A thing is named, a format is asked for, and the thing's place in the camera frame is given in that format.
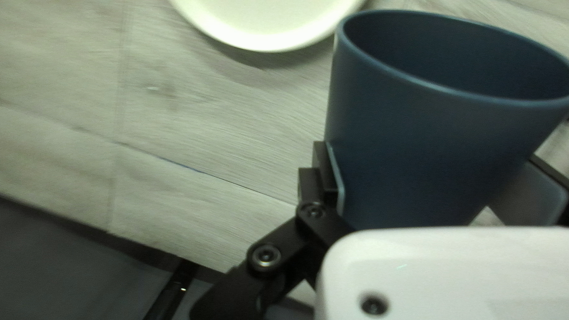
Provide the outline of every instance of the cup rim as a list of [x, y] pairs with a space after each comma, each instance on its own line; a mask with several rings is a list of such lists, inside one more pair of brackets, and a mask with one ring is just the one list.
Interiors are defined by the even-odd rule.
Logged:
[[501, 27], [492, 26], [491, 24], [478, 22], [478, 21], [470, 20], [470, 19], [453, 17], [451, 15], [430, 13], [430, 12], [426, 12], [426, 11], [397, 10], [397, 9], [394, 9], [394, 10], [364, 10], [364, 11], [360, 11], [360, 12], [354, 13], [352, 15], [349, 15], [349, 16], [345, 17], [342, 21], [340, 21], [340, 23], [338, 24], [338, 27], [336, 28], [335, 37], [337, 37], [338, 39], [341, 39], [345, 45], [350, 47], [353, 50], [353, 52], [356, 53], [356, 55], [358, 55], [361, 59], [364, 59], [367, 62], [369, 62], [373, 67], [378, 68], [380, 71], [387, 73], [396, 79], [406, 80], [409, 83], [417, 85], [421, 88], [426, 88], [426, 89], [430, 89], [430, 90], [441, 92], [441, 93], [451, 94], [453, 96], [462, 97], [464, 99], [469, 99], [469, 100], [484, 101], [484, 102], [496, 103], [496, 104], [509, 104], [509, 105], [515, 105], [518, 107], [536, 107], [536, 106], [544, 106], [544, 107], [551, 106], [551, 107], [553, 107], [553, 106], [556, 106], [558, 104], [569, 103], [569, 93], [564, 95], [564, 96], [561, 96], [558, 98], [553, 98], [553, 99], [515, 99], [515, 98], [485, 95], [482, 93], [466, 91], [466, 90], [450, 87], [448, 85], [439, 84], [437, 82], [415, 76], [412, 73], [403, 71], [403, 70], [396, 68], [396, 67], [393, 67], [390, 64], [385, 63], [385, 62], [383, 62], [377, 58], [374, 58], [372, 55], [365, 52], [359, 46], [357, 46], [355, 43], [353, 43], [344, 31], [345, 24], [349, 20], [360, 17], [362, 15], [374, 15], [374, 14], [386, 14], [386, 13], [427, 15], [427, 16], [444, 18], [444, 19], [449, 19], [449, 20], [456, 20], [459, 22], [464, 22], [464, 23], [469, 23], [469, 24], [476, 24], [478, 26], [490, 28], [492, 30], [501, 32], [505, 35], [513, 36], [513, 37], [516, 37], [518, 39], [521, 39], [521, 40], [529, 43], [530, 45], [536, 46], [536, 47], [546, 51], [548, 54], [552, 55], [554, 58], [560, 60], [569, 69], [569, 60], [567, 58], [565, 58], [562, 54], [560, 54], [557, 51], [549, 48], [548, 46], [541, 44], [541, 43], [539, 43], [533, 39], [530, 39], [526, 36], [523, 36], [521, 34], [513, 32], [513, 31], [509, 31], [509, 30], [501, 28]]

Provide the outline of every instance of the screw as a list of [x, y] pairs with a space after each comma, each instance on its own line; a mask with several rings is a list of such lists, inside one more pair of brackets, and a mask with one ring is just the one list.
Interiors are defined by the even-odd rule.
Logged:
[[322, 208], [322, 206], [315, 203], [306, 205], [304, 208], [302, 208], [302, 211], [304, 211], [306, 215], [314, 219], [320, 218], [321, 216], [324, 215], [324, 209]]
[[281, 259], [281, 252], [274, 245], [265, 244], [253, 251], [253, 261], [262, 267], [275, 265]]
[[361, 310], [370, 315], [380, 315], [387, 311], [387, 302], [376, 297], [368, 297], [362, 304]]

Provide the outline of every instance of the blue cup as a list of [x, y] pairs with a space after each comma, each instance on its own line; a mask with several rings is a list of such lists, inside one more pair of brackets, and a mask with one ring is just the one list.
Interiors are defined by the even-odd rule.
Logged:
[[468, 224], [569, 112], [569, 65], [479, 22], [363, 11], [336, 31], [324, 139], [356, 229]]

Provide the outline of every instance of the dark floor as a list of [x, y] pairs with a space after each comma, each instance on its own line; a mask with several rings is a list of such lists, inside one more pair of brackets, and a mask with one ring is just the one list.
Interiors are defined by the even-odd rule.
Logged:
[[[180, 260], [0, 198], [0, 319], [142, 320]], [[201, 267], [173, 319], [221, 276]], [[267, 318], [312, 317], [287, 301]]]

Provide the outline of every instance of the wooden table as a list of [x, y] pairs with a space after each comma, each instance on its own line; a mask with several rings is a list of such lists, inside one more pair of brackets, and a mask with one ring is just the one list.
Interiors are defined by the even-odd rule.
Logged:
[[[569, 56], [564, 0], [366, 8], [479, 20]], [[220, 271], [293, 215], [296, 169], [323, 134], [331, 38], [262, 54], [166, 0], [3, 0], [0, 39], [2, 194]], [[562, 125], [538, 152], [566, 174], [568, 138]]]

